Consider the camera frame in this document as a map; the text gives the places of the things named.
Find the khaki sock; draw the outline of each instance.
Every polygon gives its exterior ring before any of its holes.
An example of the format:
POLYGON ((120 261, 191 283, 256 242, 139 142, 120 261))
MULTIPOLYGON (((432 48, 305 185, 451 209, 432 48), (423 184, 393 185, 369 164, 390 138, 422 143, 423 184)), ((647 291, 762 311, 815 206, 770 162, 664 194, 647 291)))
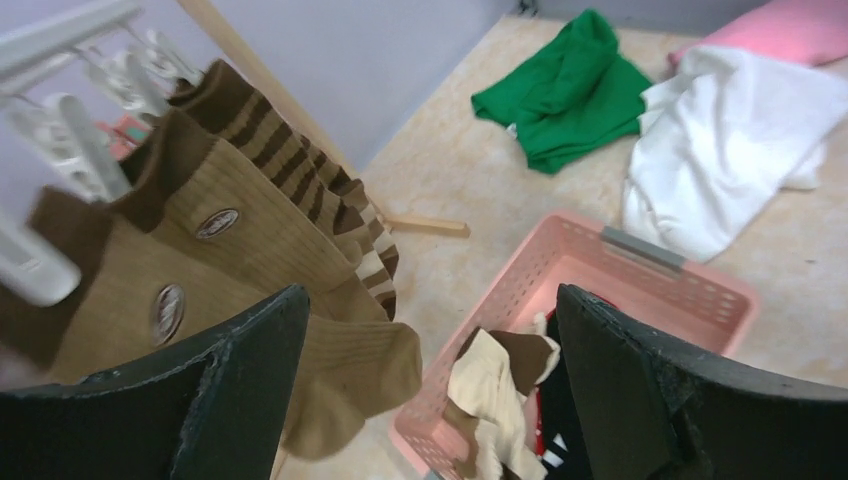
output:
POLYGON ((332 455, 366 419, 400 406, 420 388, 421 347, 408 325, 342 324, 313 315, 282 445, 301 458, 332 455))
POLYGON ((397 246, 386 227, 377 218, 377 210, 366 195, 362 180, 351 180, 341 166, 330 160, 323 150, 306 137, 301 137, 301 143, 309 152, 309 158, 318 170, 318 177, 327 185, 327 189, 340 196, 346 205, 355 208, 362 216, 362 221, 368 225, 368 232, 380 262, 386 267, 389 277, 394 278, 400 259, 397 246))
POLYGON ((110 208, 162 243, 269 294, 300 283, 333 320, 388 321, 336 245, 185 113, 169 111, 122 167, 134 190, 110 208))
POLYGON ((266 296, 59 190, 43 190, 29 225, 80 268, 82 281, 46 308, 0 287, 0 340, 54 381, 140 358, 266 296))
MULTIPOLYGON (((394 318, 394 267, 389 271, 381 261, 388 234, 375 243, 378 237, 373 237, 371 224, 364 223, 355 208, 349 208, 339 195, 325 187, 321 171, 315 168, 302 143, 304 137, 292 130, 259 91, 224 61, 217 60, 197 87, 181 82, 170 103, 238 148, 342 250, 350 248, 346 246, 349 242, 355 242, 362 249, 357 275, 384 306, 389 318, 394 318), (383 245, 383 250, 378 248, 375 252, 378 244, 383 245)), ((326 174, 326 162, 322 165, 326 174)))

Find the green shirt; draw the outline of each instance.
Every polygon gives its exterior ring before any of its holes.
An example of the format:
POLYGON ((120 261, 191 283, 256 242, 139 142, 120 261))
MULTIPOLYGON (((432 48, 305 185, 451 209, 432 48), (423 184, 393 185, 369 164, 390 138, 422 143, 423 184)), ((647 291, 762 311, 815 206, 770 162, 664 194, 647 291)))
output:
POLYGON ((515 124, 527 165, 556 173, 623 135, 639 133, 650 80, 618 54, 618 39, 586 10, 500 82, 471 97, 475 114, 515 124))

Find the sock logo patch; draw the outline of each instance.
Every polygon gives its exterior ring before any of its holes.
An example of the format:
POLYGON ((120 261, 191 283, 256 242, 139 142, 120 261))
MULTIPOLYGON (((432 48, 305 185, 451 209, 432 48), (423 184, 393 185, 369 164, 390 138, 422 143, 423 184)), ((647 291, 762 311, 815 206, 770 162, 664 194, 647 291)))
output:
POLYGON ((235 225, 239 216, 240 214, 238 210, 234 208, 225 208, 204 220, 204 222, 200 224, 200 227, 197 228, 197 232, 195 232, 194 236, 198 240, 208 240, 212 237, 216 237, 235 225))
POLYGON ((185 290, 176 284, 163 288, 156 297, 151 312, 154 347, 161 346, 177 333, 184 314, 185 290))

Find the gray basket handle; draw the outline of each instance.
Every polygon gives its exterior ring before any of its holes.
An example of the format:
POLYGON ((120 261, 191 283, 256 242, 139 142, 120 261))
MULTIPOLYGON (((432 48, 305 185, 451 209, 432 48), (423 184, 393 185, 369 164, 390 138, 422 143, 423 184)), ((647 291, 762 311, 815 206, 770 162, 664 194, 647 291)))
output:
POLYGON ((686 263, 685 257, 638 239, 616 228, 604 227, 604 230, 601 232, 601 240, 673 272, 683 270, 683 264, 686 263))

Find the beige floor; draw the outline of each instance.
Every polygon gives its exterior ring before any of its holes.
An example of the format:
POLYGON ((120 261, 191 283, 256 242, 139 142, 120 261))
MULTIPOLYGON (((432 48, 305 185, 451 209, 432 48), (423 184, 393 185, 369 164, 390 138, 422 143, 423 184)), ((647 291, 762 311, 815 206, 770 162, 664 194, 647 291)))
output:
MULTIPOLYGON (((421 335, 425 362, 438 352, 524 236, 548 212, 570 208, 619 223, 635 138, 622 139, 553 177, 526 168, 502 128, 476 120, 469 96, 554 37, 561 22, 504 18, 456 68, 364 173, 371 194, 397 213, 462 219, 468 240, 397 234, 402 255, 398 320, 421 335)), ((654 79, 685 37, 621 31, 621 51, 654 79)), ((848 62, 829 68, 848 77, 848 62)), ((809 380, 848 386, 848 127, 833 135, 813 193, 781 193, 712 266, 761 293, 762 315, 737 359, 809 380)), ((289 459, 281 479, 415 478, 386 439, 388 415, 338 456, 289 459)))

